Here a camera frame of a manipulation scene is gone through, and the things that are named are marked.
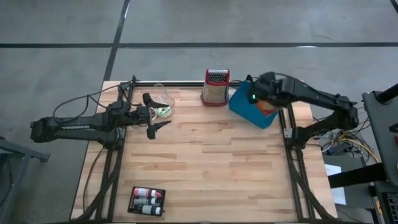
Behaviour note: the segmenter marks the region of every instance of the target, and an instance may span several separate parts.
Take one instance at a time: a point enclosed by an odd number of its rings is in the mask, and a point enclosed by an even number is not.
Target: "gray floor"
[[[0,0],[0,43],[111,43],[122,4]],[[130,3],[121,42],[388,42],[398,40],[397,21],[389,0],[138,0]],[[10,223],[68,220],[87,142],[36,144],[29,123],[50,116],[65,100],[100,90],[109,53],[0,49],[0,136],[51,153],[47,164],[31,163]],[[197,80],[208,67],[229,68],[232,78],[243,79],[273,70],[360,101],[363,92],[398,82],[397,61],[398,48],[391,47],[119,49],[111,80],[133,74],[141,80]],[[83,103],[59,115],[77,114]],[[312,109],[316,117],[330,113]],[[87,114],[94,111],[91,105]],[[376,147],[370,129],[363,136]],[[362,210],[350,214],[371,222]]]

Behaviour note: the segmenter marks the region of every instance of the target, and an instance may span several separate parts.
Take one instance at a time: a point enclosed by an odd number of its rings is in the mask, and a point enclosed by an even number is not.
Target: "black cable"
[[[292,77],[292,76],[290,76],[290,75],[286,75],[286,74],[283,74],[283,73],[278,73],[278,72],[275,72],[275,75],[281,75],[281,76],[283,76],[283,77],[293,78],[294,80],[297,80],[297,81],[303,83],[303,84],[306,85],[309,89],[311,89],[312,91],[318,93],[319,95],[322,95],[322,96],[324,96],[324,97],[326,97],[326,98],[328,98],[328,99],[330,99],[330,100],[336,100],[336,98],[330,97],[330,96],[328,96],[328,95],[326,95],[326,94],[320,92],[320,91],[317,90],[316,88],[314,88],[314,87],[308,85],[307,83],[305,83],[305,82],[299,80],[298,78],[295,78],[295,77]],[[357,102],[353,102],[353,101],[350,101],[350,100],[341,100],[341,99],[340,99],[339,101],[342,101],[342,102],[345,102],[345,103],[352,103],[352,104],[356,104],[356,103],[357,103]]]
[[[140,104],[132,104],[131,102],[129,102],[129,98],[127,97],[127,94],[124,92],[124,90],[121,87],[118,87],[122,90],[122,95],[124,96],[124,98],[126,99],[126,102],[131,105],[131,106],[140,106]]]
[[[366,128],[368,128],[371,124],[369,123],[365,128],[364,125],[366,124],[366,122],[369,120],[369,117],[366,118],[366,120],[364,121],[364,123],[362,124],[361,128],[359,128],[358,130],[352,132],[352,133],[347,133],[347,134],[353,134],[356,135],[358,134],[360,131],[365,130]]]
[[[12,181],[12,172],[11,172],[11,165],[10,165],[9,158],[7,158],[7,165],[8,165],[8,173],[9,173],[9,178],[10,178],[10,180],[9,180],[10,181],[10,187],[8,188],[7,193],[5,194],[4,198],[0,202],[0,208],[2,207],[3,203],[6,201],[8,195],[10,194],[12,186],[14,185],[14,183]]]
[[[100,157],[101,152],[103,152],[103,150],[104,150],[104,147],[99,151],[99,153],[97,154],[97,156],[95,157],[95,159],[93,161],[93,164],[90,167],[90,171],[88,171],[87,181],[86,181],[86,184],[85,184],[85,188],[83,190],[83,212],[86,211],[85,199],[86,199],[86,191],[87,191],[88,181],[90,180],[91,173],[93,172],[94,165],[97,163],[97,160]]]
[[[56,122],[58,122],[58,123],[67,123],[67,122],[71,122],[71,121],[74,121],[74,120],[78,119],[78,118],[81,117],[84,113],[86,113],[87,108],[88,108],[88,101],[89,101],[89,99],[92,99],[97,105],[100,105],[100,106],[103,107],[103,108],[107,108],[107,107],[105,107],[104,105],[101,105],[99,102],[97,102],[92,96],[97,95],[97,94],[100,94],[100,93],[102,93],[102,92],[104,92],[104,91],[106,91],[106,90],[110,90],[110,89],[112,89],[112,88],[115,88],[115,87],[117,87],[117,86],[121,86],[121,85],[123,85],[123,84],[125,84],[125,83],[120,83],[120,84],[118,84],[118,85],[114,85],[114,86],[108,87],[108,88],[106,88],[106,89],[104,89],[104,90],[101,90],[101,91],[98,91],[98,92],[96,92],[96,93],[92,93],[92,94],[84,95],[84,96],[79,96],[79,97],[76,97],[76,98],[74,98],[74,99],[67,100],[67,101],[65,101],[65,102],[63,102],[63,103],[61,103],[61,104],[59,104],[59,105],[54,109],[54,111],[53,111],[53,113],[52,113],[52,118],[53,118]],[[72,102],[72,101],[82,99],[82,98],[84,98],[84,97],[86,98],[86,106],[85,106],[85,109],[84,109],[79,115],[77,115],[77,116],[75,116],[75,117],[73,117],[73,118],[71,118],[71,119],[68,119],[68,120],[61,120],[61,119],[59,119],[59,118],[55,115],[55,113],[57,112],[57,110],[58,110],[61,106],[65,105],[65,104],[67,104],[67,103],[70,103],[70,102]]]
[[[55,115],[55,113],[57,112],[57,110],[58,110],[61,106],[65,105],[65,104],[67,104],[67,103],[70,103],[70,102],[72,102],[72,101],[82,99],[82,98],[84,98],[84,97],[86,97],[86,106],[85,106],[85,109],[84,109],[79,115],[77,115],[77,116],[75,116],[75,117],[73,117],[73,118],[71,118],[71,119],[65,120],[65,121],[62,121],[61,119],[59,119],[59,118]],[[79,96],[79,97],[76,97],[76,98],[74,98],[74,99],[65,101],[65,102],[61,103],[60,105],[58,105],[58,106],[54,109],[54,111],[52,112],[52,118],[53,118],[56,122],[58,122],[58,123],[67,123],[67,122],[71,122],[71,121],[74,121],[74,120],[78,119],[78,118],[81,117],[84,113],[86,113],[87,108],[88,108],[88,95],[86,95],[86,96]]]
[[[337,208],[336,208],[336,210],[339,211],[339,212],[341,212],[341,213],[343,213],[343,214],[346,215],[348,218],[350,218],[350,219],[352,219],[352,220],[354,220],[354,221],[357,221],[357,222],[360,222],[360,223],[364,223],[364,222],[361,222],[361,221],[359,221],[359,220],[357,220],[357,219],[355,219],[355,218],[349,216],[347,213],[341,211],[340,209],[337,209]]]

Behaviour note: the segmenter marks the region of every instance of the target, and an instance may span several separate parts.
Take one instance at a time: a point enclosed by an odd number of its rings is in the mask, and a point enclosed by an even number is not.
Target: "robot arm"
[[[119,88],[118,100],[108,105],[103,113],[76,118],[46,117],[31,122],[30,138],[34,142],[50,142],[56,139],[98,141],[107,149],[115,150],[121,147],[119,142],[124,138],[122,127],[148,124],[147,137],[155,139],[155,132],[171,121],[153,124],[149,108],[163,108],[168,105],[153,102],[150,95],[145,93],[145,106],[134,105],[137,106],[136,110],[130,111],[131,104],[123,100],[123,91],[124,88]]]
[[[312,105],[333,110],[333,114],[315,124],[305,128],[297,127],[284,130],[285,136],[290,139],[293,148],[305,148],[305,143],[310,137],[326,133],[339,128],[350,130],[356,128],[359,123],[356,104],[346,96],[332,95],[318,91],[296,78],[285,75],[285,78],[276,79],[275,74],[267,72],[262,74],[249,91],[250,103],[257,103],[258,99],[265,100],[276,107],[287,107],[296,101],[303,101]]]

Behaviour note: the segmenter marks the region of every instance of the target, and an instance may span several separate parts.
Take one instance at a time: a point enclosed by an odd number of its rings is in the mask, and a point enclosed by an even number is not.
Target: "butcher block tabletop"
[[[104,82],[103,89],[118,83]],[[261,129],[229,110],[228,105],[204,106],[201,87],[167,89],[175,99],[175,113],[154,121],[172,121],[158,130],[155,140],[147,139],[146,127],[127,128],[113,221],[297,221],[279,118]],[[151,90],[134,88],[132,102],[142,103],[142,94]],[[107,105],[116,101],[117,95],[118,89],[112,88],[101,94],[99,102]],[[313,123],[308,104],[297,102],[293,109],[297,126]],[[97,142],[88,145],[71,218],[83,213],[83,189],[101,149]],[[337,217],[319,147],[308,145],[303,157],[311,191]],[[105,159],[103,150],[88,183],[86,207],[100,189]],[[133,186],[167,191],[162,217],[127,212]],[[305,210],[302,192],[300,198]],[[107,210],[105,203],[103,216]]]

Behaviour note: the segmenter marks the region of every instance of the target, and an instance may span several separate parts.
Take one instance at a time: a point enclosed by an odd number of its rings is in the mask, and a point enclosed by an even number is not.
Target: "metal stand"
[[[331,188],[387,180],[386,173],[384,172],[384,166],[382,163],[377,163],[348,172],[330,175],[328,178]]]
[[[15,175],[12,175],[12,183],[10,183],[11,186],[4,196],[6,197],[4,198],[4,203],[0,207],[0,223],[6,223],[9,218],[12,205],[14,204],[18,189],[23,181],[30,158],[37,158],[40,159],[41,162],[47,162],[50,154],[37,152],[35,150],[10,143],[4,138],[0,138],[0,158],[2,158],[0,162],[4,165],[5,162],[9,162],[7,160],[11,156],[17,157],[21,162],[19,163],[17,171],[13,172]]]

